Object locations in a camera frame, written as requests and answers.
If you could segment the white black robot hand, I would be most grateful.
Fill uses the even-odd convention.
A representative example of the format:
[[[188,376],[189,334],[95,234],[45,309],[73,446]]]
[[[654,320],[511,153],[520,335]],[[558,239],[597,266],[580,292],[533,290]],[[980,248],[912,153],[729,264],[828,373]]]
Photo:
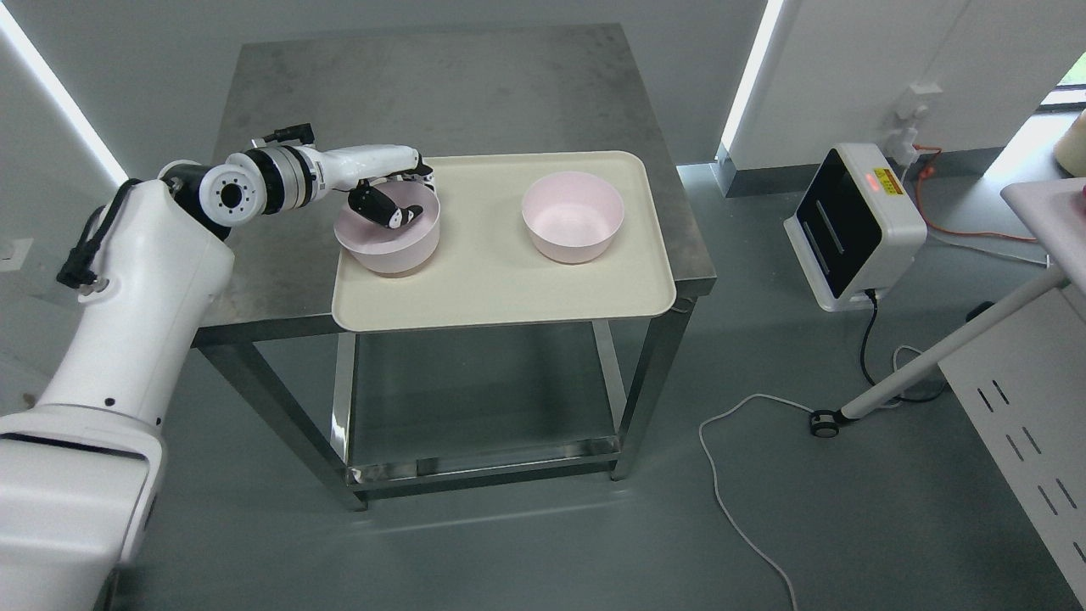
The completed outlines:
[[[388,229],[403,228],[424,215],[420,205],[397,206],[383,191],[372,186],[375,179],[399,177],[404,182],[437,189],[434,170],[424,166],[424,156],[412,147],[357,147],[361,177],[348,194],[348,206],[366,221]]]

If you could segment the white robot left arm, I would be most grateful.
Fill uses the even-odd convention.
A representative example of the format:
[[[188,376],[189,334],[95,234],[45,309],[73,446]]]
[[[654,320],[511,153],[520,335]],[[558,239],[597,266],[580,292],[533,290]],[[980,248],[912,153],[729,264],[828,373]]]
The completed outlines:
[[[160,425],[232,275],[230,229],[330,191],[392,231],[422,217],[376,189],[431,187],[417,150],[313,143],[302,124],[217,165],[175,161],[89,217],[56,275],[83,308],[70,348],[31,409],[3,417],[4,610],[90,610],[138,553],[166,462]]]

